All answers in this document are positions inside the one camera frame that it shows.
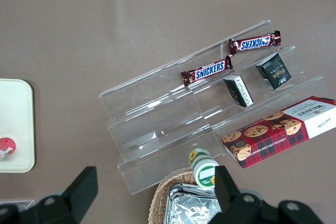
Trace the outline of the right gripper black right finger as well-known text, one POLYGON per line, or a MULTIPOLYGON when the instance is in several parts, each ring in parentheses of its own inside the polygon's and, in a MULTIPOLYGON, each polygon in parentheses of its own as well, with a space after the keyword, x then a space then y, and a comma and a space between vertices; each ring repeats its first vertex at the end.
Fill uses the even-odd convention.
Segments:
POLYGON ((210 223, 256 223, 261 200, 251 193, 241 193, 225 166, 215 167, 215 194, 221 207, 210 223))

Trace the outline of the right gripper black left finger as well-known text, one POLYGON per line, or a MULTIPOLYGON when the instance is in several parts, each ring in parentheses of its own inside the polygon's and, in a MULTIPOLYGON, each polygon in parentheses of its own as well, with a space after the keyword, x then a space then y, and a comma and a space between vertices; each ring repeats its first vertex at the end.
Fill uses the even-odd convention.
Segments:
POLYGON ((88 166, 61 195, 38 203, 38 223, 81 223, 97 194, 97 168, 88 166))

